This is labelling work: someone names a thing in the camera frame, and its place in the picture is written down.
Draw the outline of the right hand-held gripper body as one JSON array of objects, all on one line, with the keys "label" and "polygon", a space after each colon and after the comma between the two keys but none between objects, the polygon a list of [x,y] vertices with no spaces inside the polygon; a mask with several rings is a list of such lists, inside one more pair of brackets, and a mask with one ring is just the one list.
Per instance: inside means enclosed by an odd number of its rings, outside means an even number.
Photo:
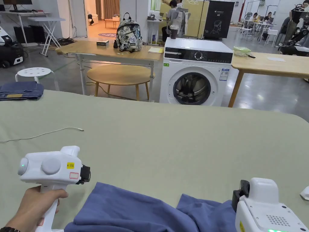
[{"label": "right hand-held gripper body", "polygon": [[237,232],[308,232],[309,229],[285,204],[279,202],[275,181],[264,178],[241,180],[233,191],[232,208]]}]

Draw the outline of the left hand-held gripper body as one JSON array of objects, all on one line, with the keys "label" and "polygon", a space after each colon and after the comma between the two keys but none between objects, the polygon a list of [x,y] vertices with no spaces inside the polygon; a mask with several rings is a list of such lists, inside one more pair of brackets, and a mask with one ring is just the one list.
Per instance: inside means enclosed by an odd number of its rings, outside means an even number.
[{"label": "left hand-held gripper body", "polygon": [[[60,151],[28,153],[21,159],[18,168],[20,180],[25,183],[38,184],[41,192],[64,189],[68,185],[79,185],[89,182],[90,167],[83,165],[78,158],[78,146],[65,146]],[[64,229],[53,229],[52,224],[57,211],[55,201],[43,215],[35,232],[63,232]]]}]

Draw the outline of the person's left hand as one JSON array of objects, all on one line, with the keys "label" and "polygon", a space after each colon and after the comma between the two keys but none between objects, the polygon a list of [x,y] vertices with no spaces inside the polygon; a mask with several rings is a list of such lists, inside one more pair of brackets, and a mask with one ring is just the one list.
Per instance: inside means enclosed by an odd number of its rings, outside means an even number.
[{"label": "person's left hand", "polygon": [[41,187],[25,191],[15,216],[3,227],[1,232],[34,232],[43,215],[60,198],[68,197],[64,189],[41,192]]}]

